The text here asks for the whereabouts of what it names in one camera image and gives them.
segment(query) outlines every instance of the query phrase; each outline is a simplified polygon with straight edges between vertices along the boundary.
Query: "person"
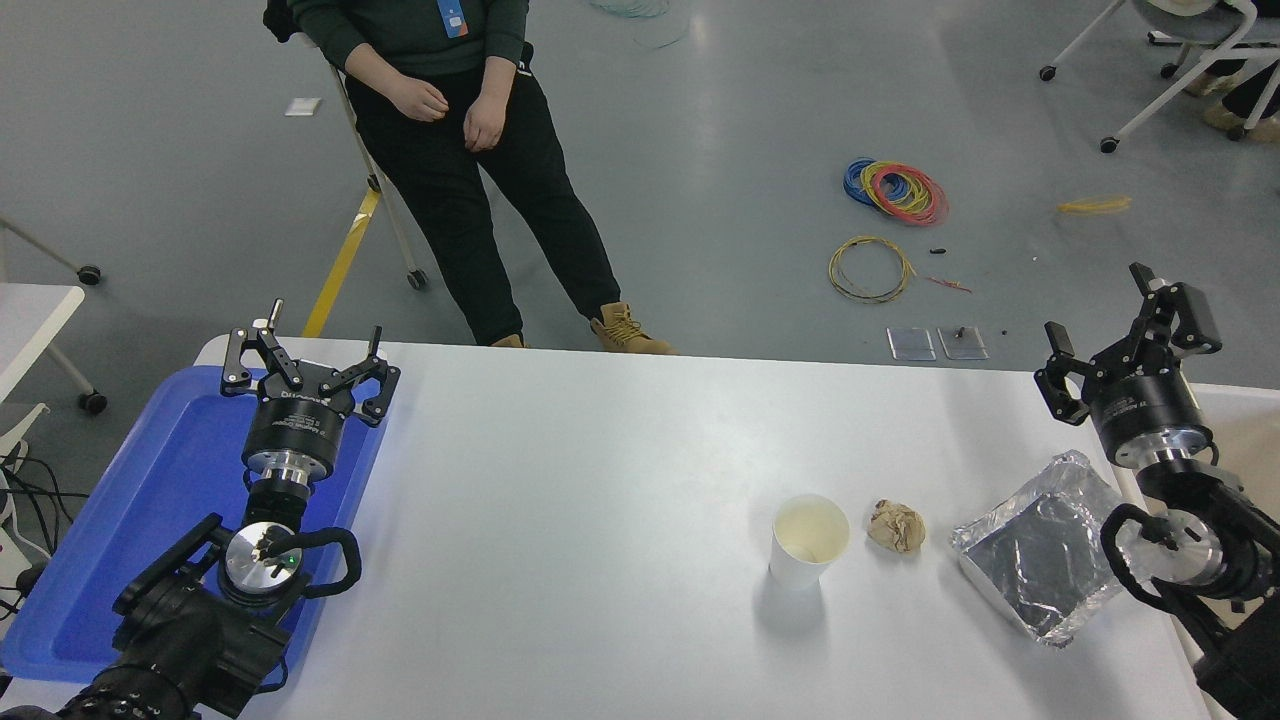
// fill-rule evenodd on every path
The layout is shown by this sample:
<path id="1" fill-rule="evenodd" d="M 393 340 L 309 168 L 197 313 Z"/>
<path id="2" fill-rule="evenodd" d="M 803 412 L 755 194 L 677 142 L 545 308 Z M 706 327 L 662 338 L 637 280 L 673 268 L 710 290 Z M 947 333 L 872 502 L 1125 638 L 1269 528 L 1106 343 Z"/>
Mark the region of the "person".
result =
<path id="1" fill-rule="evenodd" d="M 621 300 L 577 199 L 547 97 L 522 58 L 527 0 L 288 0 L 347 73 L 356 129 L 422 228 L 479 345 L 529 347 L 493 237 L 484 168 L 602 346 L 675 355 Z"/>
<path id="2" fill-rule="evenodd" d="M 1253 0 L 1260 18 L 1280 18 L 1280 0 Z M 1217 129 L 1231 129 L 1244 124 L 1253 106 L 1267 87 L 1271 74 L 1280 63 L 1272 63 L 1253 77 L 1240 82 L 1244 60 L 1219 60 L 1208 67 L 1201 77 L 1193 79 L 1184 90 L 1188 95 L 1204 97 L 1215 92 L 1228 91 L 1222 100 L 1204 110 L 1204 122 Z M 1249 132 L 1251 140 L 1260 142 L 1280 142 L 1280 120 L 1275 118 L 1280 110 L 1280 94 L 1276 94 L 1262 110 L 1262 119 Z"/>

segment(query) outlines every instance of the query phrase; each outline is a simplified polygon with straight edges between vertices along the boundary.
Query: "yellow floor tape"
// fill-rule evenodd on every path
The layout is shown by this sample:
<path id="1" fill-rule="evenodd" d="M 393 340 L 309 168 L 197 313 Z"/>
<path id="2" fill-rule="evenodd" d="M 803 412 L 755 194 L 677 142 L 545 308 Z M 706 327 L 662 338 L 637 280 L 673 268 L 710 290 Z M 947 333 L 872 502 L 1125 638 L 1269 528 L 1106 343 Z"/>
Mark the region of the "yellow floor tape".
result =
<path id="1" fill-rule="evenodd" d="M 347 270 L 351 269 L 351 263 L 356 259 L 356 251 L 360 250 L 360 243 L 365 240 L 365 231 L 369 229 L 369 220 L 374 219 L 374 210 L 378 209 L 380 197 L 381 193 L 374 188 L 365 192 L 365 199 L 360 202 L 360 211 L 356 213 L 356 219 L 351 222 L 351 229 L 347 231 L 347 240 L 343 241 L 342 250 L 338 251 L 338 258 L 333 261 L 333 268 L 329 269 L 329 278 L 320 288 L 320 297 L 316 297 L 316 304 L 311 307 L 311 316 L 307 318 L 307 324 L 302 328 L 302 337 L 320 337 L 320 333 L 324 332 L 324 324 L 329 320 L 329 313 L 338 300 L 342 283 L 347 279 Z"/>

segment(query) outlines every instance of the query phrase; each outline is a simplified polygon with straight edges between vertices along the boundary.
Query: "paper cup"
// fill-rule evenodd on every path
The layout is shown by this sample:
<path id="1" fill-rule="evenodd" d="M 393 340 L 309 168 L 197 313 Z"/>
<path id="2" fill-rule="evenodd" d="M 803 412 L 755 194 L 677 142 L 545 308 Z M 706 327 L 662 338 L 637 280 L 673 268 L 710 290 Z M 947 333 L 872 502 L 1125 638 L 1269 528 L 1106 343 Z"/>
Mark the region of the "paper cup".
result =
<path id="1" fill-rule="evenodd" d="M 769 573 L 780 585 L 800 589 L 849 547 L 849 519 L 820 495 L 801 495 L 782 503 L 773 518 L 773 553 Z"/>

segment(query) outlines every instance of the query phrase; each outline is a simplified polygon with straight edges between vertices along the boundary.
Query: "crumpled paper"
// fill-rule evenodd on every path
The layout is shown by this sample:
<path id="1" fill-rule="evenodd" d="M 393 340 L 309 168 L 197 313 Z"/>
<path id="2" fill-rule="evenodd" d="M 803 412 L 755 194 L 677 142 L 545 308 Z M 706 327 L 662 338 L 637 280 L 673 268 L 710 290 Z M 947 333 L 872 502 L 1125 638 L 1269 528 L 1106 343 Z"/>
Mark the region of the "crumpled paper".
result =
<path id="1" fill-rule="evenodd" d="M 876 503 L 867 534 L 895 552 L 913 552 L 924 544 L 924 518 L 905 505 L 882 500 Z"/>

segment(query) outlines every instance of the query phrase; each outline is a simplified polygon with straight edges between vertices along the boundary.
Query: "blue wire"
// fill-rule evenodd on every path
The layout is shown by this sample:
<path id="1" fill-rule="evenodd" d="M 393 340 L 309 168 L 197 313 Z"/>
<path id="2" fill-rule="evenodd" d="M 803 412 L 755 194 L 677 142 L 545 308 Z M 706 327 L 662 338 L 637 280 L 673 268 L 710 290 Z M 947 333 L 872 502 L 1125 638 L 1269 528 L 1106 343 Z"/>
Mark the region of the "blue wire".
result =
<path id="1" fill-rule="evenodd" d="M 845 193 L 852 197 L 854 200 L 861 202 L 863 205 L 870 205 L 872 208 L 876 208 L 876 201 L 872 200 L 872 197 L 867 195 L 867 190 L 863 188 L 861 176 L 863 176 L 863 169 L 874 161 L 876 160 L 870 158 L 859 158 L 854 160 L 851 165 L 849 165 L 847 170 L 845 170 Z M 896 202 L 906 197 L 909 188 L 906 184 L 906 179 L 902 176 L 897 173 L 890 173 L 884 176 L 884 182 L 888 183 L 888 191 L 884 192 L 884 197 L 888 199 L 890 202 Z"/>

